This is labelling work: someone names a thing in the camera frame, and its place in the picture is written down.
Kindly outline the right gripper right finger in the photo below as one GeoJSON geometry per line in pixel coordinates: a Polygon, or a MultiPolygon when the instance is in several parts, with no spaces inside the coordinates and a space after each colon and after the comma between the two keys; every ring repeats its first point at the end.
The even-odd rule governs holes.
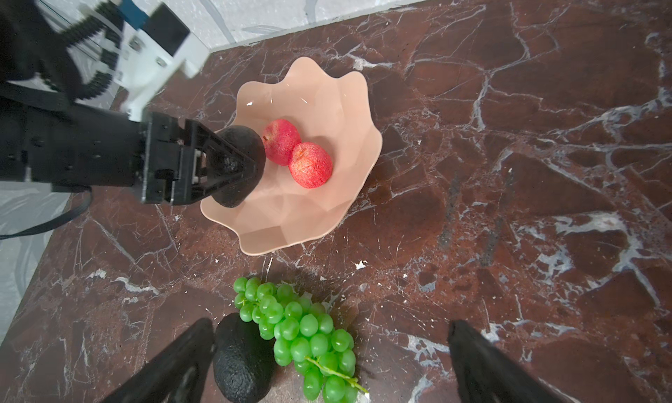
{"type": "Polygon", "coordinates": [[[468,322],[451,321],[447,340],[462,402],[561,401],[468,322]]]}

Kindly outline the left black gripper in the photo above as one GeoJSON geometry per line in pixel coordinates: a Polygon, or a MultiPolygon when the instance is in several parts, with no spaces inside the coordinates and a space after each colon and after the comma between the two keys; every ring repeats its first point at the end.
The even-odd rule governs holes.
{"type": "MultiPolygon", "coordinates": [[[[120,112],[72,105],[46,111],[1,101],[1,178],[40,182],[65,191],[89,186],[133,187],[144,203],[184,203],[180,181],[180,127],[150,112],[131,121],[120,112]]],[[[257,187],[257,133],[234,125],[215,133],[185,122],[192,184],[188,204],[211,196],[240,205],[257,187]]]]}

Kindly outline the red apple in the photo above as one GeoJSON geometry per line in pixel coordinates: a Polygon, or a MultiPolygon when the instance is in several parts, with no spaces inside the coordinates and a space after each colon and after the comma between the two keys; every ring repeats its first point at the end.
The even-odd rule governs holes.
{"type": "Polygon", "coordinates": [[[332,158],[323,147],[302,142],[294,147],[289,170],[294,181],[305,189],[316,189],[329,181],[333,174],[332,158]]]}
{"type": "Polygon", "coordinates": [[[262,132],[262,141],[266,158],[283,167],[290,164],[293,149],[302,142],[299,130],[286,119],[271,121],[262,132]]]}

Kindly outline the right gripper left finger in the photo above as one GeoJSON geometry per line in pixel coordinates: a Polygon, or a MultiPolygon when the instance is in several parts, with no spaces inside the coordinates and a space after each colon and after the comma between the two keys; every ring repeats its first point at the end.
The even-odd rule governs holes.
{"type": "Polygon", "coordinates": [[[214,353],[212,321],[201,318],[104,401],[199,402],[214,353]]]}

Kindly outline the dark avocado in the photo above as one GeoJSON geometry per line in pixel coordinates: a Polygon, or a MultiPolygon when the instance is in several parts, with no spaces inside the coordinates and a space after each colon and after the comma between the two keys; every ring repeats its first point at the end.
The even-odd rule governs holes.
{"type": "Polygon", "coordinates": [[[224,150],[208,156],[208,166],[213,170],[213,175],[229,178],[212,197],[220,205],[234,208],[257,187],[264,174],[264,144],[262,138],[246,126],[230,126],[220,131],[219,136],[232,145],[238,154],[224,150]]]}
{"type": "Polygon", "coordinates": [[[253,322],[237,313],[224,317],[215,330],[213,376],[224,397],[231,402],[259,402],[271,390],[278,365],[274,343],[261,338],[253,322]]]}

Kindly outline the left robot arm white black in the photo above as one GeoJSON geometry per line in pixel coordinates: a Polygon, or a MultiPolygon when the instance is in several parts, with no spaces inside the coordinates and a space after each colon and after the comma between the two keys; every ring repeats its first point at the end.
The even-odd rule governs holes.
{"type": "Polygon", "coordinates": [[[63,31],[37,0],[1,0],[1,177],[79,193],[133,187],[144,203],[234,208],[264,173],[249,128],[214,132],[148,109],[208,48],[169,9],[104,0],[63,31]]]}

